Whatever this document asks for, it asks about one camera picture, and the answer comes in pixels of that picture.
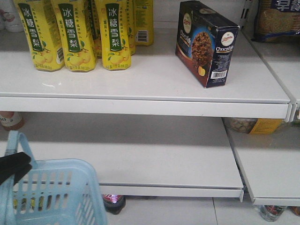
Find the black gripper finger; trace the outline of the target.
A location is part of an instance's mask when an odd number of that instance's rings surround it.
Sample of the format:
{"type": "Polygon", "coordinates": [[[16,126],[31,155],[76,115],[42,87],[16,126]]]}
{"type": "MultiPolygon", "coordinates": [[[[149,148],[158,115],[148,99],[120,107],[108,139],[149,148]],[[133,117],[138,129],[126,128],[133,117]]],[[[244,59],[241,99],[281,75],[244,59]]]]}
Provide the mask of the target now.
{"type": "Polygon", "coordinates": [[[15,185],[32,169],[31,164],[25,165],[21,169],[17,169],[15,172],[1,172],[0,173],[0,184],[2,185],[9,177],[13,177],[15,185]]]}
{"type": "Polygon", "coordinates": [[[31,157],[24,152],[14,153],[0,158],[1,171],[20,171],[31,169],[31,157]]]}

